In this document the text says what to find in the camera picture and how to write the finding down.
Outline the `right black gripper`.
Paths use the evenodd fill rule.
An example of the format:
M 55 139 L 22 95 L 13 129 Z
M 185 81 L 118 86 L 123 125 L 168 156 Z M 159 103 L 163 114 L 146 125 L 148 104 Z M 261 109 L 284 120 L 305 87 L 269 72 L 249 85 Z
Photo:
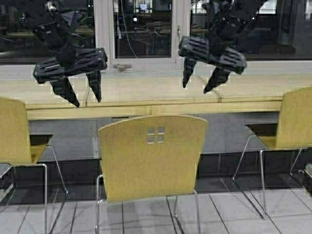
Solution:
M 179 56 L 184 57 L 183 88 L 186 88 L 197 62 L 215 66 L 208 84 L 203 90 L 207 93 L 228 81 L 230 71 L 242 74 L 247 67 L 246 57 L 237 50 L 226 47 L 216 51 L 208 39 L 183 36 L 179 43 Z

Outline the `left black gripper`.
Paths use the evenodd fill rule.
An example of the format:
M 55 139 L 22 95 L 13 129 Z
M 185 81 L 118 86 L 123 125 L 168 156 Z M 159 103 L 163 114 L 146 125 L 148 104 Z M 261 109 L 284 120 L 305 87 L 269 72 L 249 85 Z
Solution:
M 73 54 L 57 54 L 35 65 L 33 77 L 38 83 L 50 82 L 53 92 L 76 107 L 79 101 L 68 77 L 86 74 L 89 87 L 101 102 L 101 70 L 107 68 L 104 48 L 76 49 Z

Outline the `right silver robot base corner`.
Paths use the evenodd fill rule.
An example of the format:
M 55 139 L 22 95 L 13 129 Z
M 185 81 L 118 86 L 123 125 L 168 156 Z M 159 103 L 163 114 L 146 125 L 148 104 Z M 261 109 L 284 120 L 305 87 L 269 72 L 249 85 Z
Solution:
M 309 163 L 304 169 L 304 187 L 312 194 L 312 164 Z

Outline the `left silver robot base corner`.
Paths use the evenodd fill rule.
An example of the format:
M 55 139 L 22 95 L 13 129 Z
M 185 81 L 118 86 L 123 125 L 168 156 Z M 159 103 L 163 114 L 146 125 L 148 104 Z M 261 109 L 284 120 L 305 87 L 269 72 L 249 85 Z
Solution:
M 0 164 L 0 201 L 2 202 L 14 187 L 12 166 L 9 163 Z

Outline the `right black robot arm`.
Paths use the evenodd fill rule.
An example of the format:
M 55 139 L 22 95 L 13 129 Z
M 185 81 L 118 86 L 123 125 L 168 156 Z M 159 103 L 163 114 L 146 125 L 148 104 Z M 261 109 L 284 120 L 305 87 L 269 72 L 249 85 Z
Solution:
M 264 4 L 263 0 L 210 0 L 205 4 L 206 37 L 183 36 L 179 43 L 178 54 L 184 58 L 183 87 L 198 62 L 215 66 L 204 93 L 226 83 L 232 72 L 238 75 L 244 72 L 246 57 L 234 46 Z

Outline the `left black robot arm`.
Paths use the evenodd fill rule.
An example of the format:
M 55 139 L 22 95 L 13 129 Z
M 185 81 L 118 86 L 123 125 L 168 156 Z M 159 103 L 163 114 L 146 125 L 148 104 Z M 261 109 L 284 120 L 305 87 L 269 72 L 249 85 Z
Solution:
M 71 43 L 85 13 L 61 9 L 52 0 L 16 0 L 13 4 L 23 13 L 22 19 L 30 31 L 53 55 L 35 65 L 33 76 L 37 83 L 50 83 L 54 94 L 79 107 L 69 77 L 85 74 L 97 101 L 101 101 L 101 72 L 107 68 L 105 49 Z

